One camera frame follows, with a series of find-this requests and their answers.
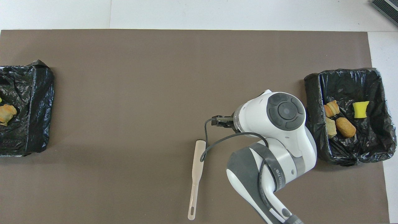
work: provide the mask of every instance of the white plastic spatula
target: white plastic spatula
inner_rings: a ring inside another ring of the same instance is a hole
[[[196,214],[196,200],[198,197],[199,181],[202,177],[203,162],[200,162],[200,156],[206,149],[206,142],[197,140],[195,145],[195,153],[193,154],[192,165],[192,190],[191,200],[189,200],[188,219],[194,220]]]

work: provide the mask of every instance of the bread roll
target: bread roll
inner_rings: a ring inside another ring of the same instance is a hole
[[[326,132],[328,133],[328,138],[333,138],[337,135],[336,124],[334,120],[326,118]]]
[[[329,106],[324,105],[324,110],[325,110],[326,117],[330,118],[330,117],[334,116],[334,114],[333,114],[332,110],[329,108]]]
[[[337,118],[336,127],[346,138],[351,138],[357,132],[357,129],[346,118]]]
[[[17,114],[17,110],[14,106],[4,104],[0,106],[0,125],[7,126],[7,122]]]
[[[340,113],[339,105],[337,105],[336,100],[326,104],[333,113],[333,116]]]

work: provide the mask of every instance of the black plastic bag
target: black plastic bag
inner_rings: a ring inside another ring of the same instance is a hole
[[[397,145],[395,127],[388,113],[384,87],[377,69],[338,69],[310,74],[304,79],[307,94],[307,123],[317,144],[318,157],[343,166],[374,163],[393,156]],[[337,101],[340,114],[357,129],[351,138],[339,131],[328,139],[323,105]],[[354,102],[370,101],[367,117],[354,118]]]
[[[0,66],[0,97],[17,114],[0,125],[0,155],[25,156],[42,152],[49,141],[54,75],[37,60],[27,66]]]

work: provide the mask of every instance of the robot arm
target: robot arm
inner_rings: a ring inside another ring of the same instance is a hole
[[[301,224],[274,195],[297,176],[294,161],[277,140],[268,140],[268,145],[259,141],[234,152],[227,164],[228,180],[266,223]]]
[[[295,96],[266,90],[241,105],[232,116],[213,117],[212,125],[232,128],[262,140],[234,152],[226,173],[233,188],[268,224],[302,224],[274,195],[316,163],[314,139],[305,127],[306,112]]]

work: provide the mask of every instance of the white floor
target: white floor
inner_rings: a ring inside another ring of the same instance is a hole
[[[398,124],[398,27],[368,0],[0,0],[0,30],[108,28],[367,31]],[[383,163],[390,222],[398,223],[398,157]]]

